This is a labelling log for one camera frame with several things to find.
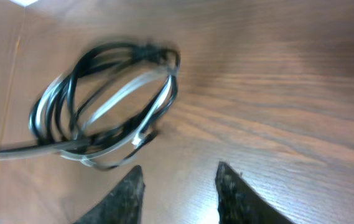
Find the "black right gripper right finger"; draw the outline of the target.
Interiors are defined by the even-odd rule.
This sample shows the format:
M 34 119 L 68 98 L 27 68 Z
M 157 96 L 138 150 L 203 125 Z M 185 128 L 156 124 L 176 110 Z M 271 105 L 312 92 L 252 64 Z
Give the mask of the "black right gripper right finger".
M 220 224 L 291 224 L 290 219 L 263 200 L 226 162 L 215 177 Z

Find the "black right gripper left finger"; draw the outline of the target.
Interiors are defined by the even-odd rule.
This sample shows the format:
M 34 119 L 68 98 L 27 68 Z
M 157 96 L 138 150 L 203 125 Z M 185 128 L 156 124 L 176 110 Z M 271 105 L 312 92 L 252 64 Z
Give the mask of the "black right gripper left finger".
M 140 224 L 144 191 L 142 167 L 136 165 L 73 224 Z

